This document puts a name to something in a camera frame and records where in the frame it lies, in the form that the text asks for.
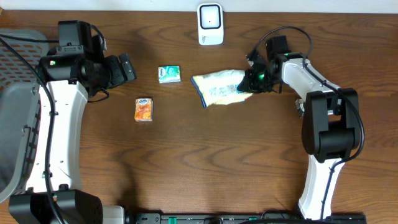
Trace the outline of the yellow snack bag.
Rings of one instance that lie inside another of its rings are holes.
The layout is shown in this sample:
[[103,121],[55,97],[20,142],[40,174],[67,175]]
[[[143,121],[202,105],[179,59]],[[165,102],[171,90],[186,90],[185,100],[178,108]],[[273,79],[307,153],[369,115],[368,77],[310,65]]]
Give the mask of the yellow snack bag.
[[243,81],[244,70],[222,70],[205,75],[191,77],[204,108],[211,105],[229,105],[243,102],[252,93],[239,91],[238,85]]

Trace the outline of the orange tissue pack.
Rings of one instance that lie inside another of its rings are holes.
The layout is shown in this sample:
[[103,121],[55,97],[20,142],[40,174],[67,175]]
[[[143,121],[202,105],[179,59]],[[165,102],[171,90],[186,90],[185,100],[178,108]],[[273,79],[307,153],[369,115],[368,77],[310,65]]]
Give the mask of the orange tissue pack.
[[134,119],[136,121],[152,121],[153,101],[151,98],[138,98],[135,101],[136,109]]

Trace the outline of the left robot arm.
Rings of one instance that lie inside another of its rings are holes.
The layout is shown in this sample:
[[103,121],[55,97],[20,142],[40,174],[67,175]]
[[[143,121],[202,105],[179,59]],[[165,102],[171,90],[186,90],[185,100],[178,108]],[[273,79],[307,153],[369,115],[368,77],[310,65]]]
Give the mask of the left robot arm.
[[133,81],[127,54],[105,56],[98,28],[58,23],[55,47],[30,68],[33,83],[1,93],[1,200],[18,223],[134,223],[124,207],[81,189],[79,149],[85,106]]

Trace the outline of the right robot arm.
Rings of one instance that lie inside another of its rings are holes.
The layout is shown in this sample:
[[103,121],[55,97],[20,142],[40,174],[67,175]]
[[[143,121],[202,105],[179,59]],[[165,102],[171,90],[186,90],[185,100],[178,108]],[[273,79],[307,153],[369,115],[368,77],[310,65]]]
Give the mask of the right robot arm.
[[331,217],[331,201],[343,166],[364,142],[358,94],[340,88],[315,70],[308,57],[289,49],[284,35],[266,41],[267,57],[253,49],[239,91],[272,92],[286,84],[300,97],[296,101],[303,119],[302,144],[308,154],[308,171],[298,209],[306,220]]

